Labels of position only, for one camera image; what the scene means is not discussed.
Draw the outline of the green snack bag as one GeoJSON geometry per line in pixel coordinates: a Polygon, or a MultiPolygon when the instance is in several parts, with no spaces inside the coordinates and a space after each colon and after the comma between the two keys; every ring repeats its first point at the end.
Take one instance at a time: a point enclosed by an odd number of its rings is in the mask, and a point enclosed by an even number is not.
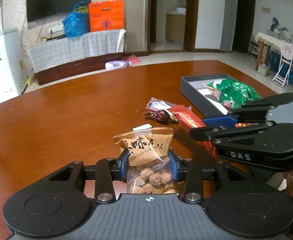
{"type": "Polygon", "coordinates": [[[205,87],[219,103],[229,109],[237,109],[243,104],[261,99],[252,86],[232,79],[218,79],[205,84],[205,87]]]}

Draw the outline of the brown nut snack bag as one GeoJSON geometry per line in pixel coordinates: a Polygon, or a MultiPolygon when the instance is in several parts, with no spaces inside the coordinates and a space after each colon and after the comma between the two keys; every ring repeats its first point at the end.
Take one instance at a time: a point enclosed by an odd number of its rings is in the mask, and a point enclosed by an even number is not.
{"type": "Polygon", "coordinates": [[[127,193],[176,193],[169,157],[174,130],[148,127],[115,135],[114,142],[128,152],[127,193]]]}

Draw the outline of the orange-red snack packet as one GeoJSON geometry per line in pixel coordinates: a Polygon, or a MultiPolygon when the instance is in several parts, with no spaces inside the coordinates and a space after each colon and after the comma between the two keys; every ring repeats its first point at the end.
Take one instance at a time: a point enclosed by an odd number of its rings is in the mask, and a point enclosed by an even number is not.
{"type": "MultiPolygon", "coordinates": [[[[168,109],[168,111],[175,116],[189,131],[192,128],[204,128],[206,124],[195,115],[189,108],[184,105],[175,105],[168,109]]],[[[210,155],[216,159],[216,151],[213,144],[209,141],[201,140],[201,144],[210,152],[210,155]]]]}

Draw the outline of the grey shallow box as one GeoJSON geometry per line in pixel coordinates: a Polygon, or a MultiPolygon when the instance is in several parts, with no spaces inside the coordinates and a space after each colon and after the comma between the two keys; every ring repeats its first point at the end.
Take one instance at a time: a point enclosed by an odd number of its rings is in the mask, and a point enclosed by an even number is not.
{"type": "Polygon", "coordinates": [[[235,80],[228,74],[181,77],[180,91],[205,118],[226,115],[229,112],[228,108],[219,103],[205,86],[222,79],[235,80]]]}

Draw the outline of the green basket on floor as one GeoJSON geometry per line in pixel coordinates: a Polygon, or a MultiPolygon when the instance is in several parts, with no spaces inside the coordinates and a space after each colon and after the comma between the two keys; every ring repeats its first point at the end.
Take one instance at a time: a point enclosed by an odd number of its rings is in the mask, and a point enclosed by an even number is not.
{"type": "Polygon", "coordinates": [[[258,70],[257,72],[260,74],[260,75],[263,75],[263,76],[268,76],[270,74],[270,65],[269,64],[265,64],[263,63],[262,61],[260,62],[259,66],[258,66],[258,70]]]}

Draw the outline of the red date packet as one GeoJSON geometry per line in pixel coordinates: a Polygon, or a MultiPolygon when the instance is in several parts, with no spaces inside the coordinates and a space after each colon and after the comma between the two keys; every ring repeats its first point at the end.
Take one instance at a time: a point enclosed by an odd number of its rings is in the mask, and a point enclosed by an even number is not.
{"type": "Polygon", "coordinates": [[[153,110],[148,110],[145,111],[144,117],[149,120],[154,120],[158,122],[159,124],[177,124],[178,120],[177,118],[173,115],[168,113],[165,110],[159,110],[159,111],[153,111],[153,110]]]}

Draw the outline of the white folding chair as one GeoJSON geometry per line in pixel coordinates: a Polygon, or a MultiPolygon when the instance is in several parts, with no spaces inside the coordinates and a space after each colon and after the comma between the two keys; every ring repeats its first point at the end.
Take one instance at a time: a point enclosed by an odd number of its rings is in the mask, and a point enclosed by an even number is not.
{"type": "Polygon", "coordinates": [[[284,87],[289,83],[289,74],[293,63],[293,46],[289,43],[283,44],[280,52],[279,68],[272,80],[277,81],[284,87]]]}

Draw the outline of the clear wrapped candy packet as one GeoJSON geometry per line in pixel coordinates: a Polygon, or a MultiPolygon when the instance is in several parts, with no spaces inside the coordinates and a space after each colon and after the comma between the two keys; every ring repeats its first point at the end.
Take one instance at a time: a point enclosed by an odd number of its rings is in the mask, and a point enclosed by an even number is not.
{"type": "Polygon", "coordinates": [[[168,101],[164,101],[161,99],[151,98],[149,102],[146,104],[147,110],[152,111],[167,111],[170,113],[180,112],[183,110],[191,110],[191,106],[186,107],[184,105],[177,105],[175,103],[171,103],[168,101]]]}

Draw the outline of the dining table with lace cloth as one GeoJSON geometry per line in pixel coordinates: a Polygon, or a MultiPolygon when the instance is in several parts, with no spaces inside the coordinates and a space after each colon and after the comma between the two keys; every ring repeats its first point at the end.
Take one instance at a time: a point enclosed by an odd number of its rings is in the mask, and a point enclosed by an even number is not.
{"type": "Polygon", "coordinates": [[[258,34],[255,36],[254,40],[259,42],[259,50],[258,50],[258,56],[257,56],[256,65],[255,65],[255,70],[258,70],[261,61],[264,64],[267,63],[268,56],[270,54],[270,49],[271,48],[273,48],[274,50],[280,51],[281,47],[284,44],[290,44],[290,45],[293,46],[293,44],[290,43],[290,42],[280,40],[280,39],[278,39],[276,37],[273,37],[273,36],[270,36],[270,35],[267,35],[267,34],[264,34],[264,33],[261,33],[261,32],[258,32],[258,34]],[[267,48],[267,52],[266,52],[265,57],[262,57],[263,53],[264,53],[263,52],[264,46],[268,46],[268,48],[267,48]]]}

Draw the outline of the kitchen counter cabinet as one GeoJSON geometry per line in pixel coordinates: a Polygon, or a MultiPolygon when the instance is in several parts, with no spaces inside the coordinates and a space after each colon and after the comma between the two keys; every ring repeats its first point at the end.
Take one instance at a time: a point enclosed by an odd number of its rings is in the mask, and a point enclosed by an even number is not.
{"type": "Polygon", "coordinates": [[[183,14],[166,14],[165,39],[167,42],[183,46],[185,19],[186,16],[183,14]]]}

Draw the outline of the dark wooden tv cabinet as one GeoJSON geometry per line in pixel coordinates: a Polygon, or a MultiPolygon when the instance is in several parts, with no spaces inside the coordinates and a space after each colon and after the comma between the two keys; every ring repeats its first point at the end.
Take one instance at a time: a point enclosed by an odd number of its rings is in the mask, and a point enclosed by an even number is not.
{"type": "Polygon", "coordinates": [[[88,72],[102,70],[109,61],[117,61],[123,58],[123,53],[106,54],[96,57],[88,57],[82,60],[61,64],[56,67],[35,73],[39,85],[65,79],[88,72]]]}

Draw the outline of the white lace tv cabinet cloth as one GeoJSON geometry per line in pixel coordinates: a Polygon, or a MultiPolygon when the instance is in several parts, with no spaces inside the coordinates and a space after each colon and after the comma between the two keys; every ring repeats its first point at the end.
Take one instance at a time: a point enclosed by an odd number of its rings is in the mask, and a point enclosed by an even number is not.
{"type": "Polygon", "coordinates": [[[96,31],[42,42],[28,50],[35,73],[89,57],[122,53],[125,29],[96,31]]]}

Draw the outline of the white chest freezer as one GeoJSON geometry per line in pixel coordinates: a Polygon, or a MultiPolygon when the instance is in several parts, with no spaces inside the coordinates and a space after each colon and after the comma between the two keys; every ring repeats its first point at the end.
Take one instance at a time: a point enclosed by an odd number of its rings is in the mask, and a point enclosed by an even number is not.
{"type": "Polygon", "coordinates": [[[27,87],[27,72],[18,29],[0,31],[0,103],[20,96],[27,87]]]}

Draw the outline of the blue plastic bag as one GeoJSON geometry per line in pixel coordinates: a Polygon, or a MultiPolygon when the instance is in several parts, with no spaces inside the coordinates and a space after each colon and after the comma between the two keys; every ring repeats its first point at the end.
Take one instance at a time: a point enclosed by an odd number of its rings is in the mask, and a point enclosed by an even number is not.
{"type": "Polygon", "coordinates": [[[78,37],[90,32],[89,4],[78,2],[62,21],[67,37],[78,37]]]}

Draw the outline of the orange gift box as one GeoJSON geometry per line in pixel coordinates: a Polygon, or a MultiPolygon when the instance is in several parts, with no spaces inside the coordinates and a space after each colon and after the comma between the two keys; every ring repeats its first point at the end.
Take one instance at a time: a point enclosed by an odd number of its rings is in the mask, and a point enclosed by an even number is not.
{"type": "Polygon", "coordinates": [[[124,29],[124,1],[90,3],[89,19],[91,32],[124,29]]]}

